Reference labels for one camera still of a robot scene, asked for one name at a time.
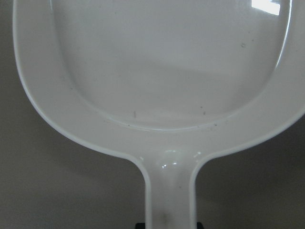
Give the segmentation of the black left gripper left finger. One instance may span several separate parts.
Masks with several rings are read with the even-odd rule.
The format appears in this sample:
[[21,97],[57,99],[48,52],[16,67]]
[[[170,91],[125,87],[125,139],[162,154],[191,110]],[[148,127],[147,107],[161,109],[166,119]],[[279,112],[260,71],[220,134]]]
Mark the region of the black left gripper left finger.
[[139,222],[135,224],[135,229],[146,229],[146,225],[144,222]]

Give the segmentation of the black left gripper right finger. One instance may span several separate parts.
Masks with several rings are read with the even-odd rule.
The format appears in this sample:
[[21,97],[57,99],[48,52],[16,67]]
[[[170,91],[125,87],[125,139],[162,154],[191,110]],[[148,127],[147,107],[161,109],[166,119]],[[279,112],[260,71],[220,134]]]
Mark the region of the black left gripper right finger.
[[204,229],[203,224],[201,222],[196,223],[196,228],[197,229]]

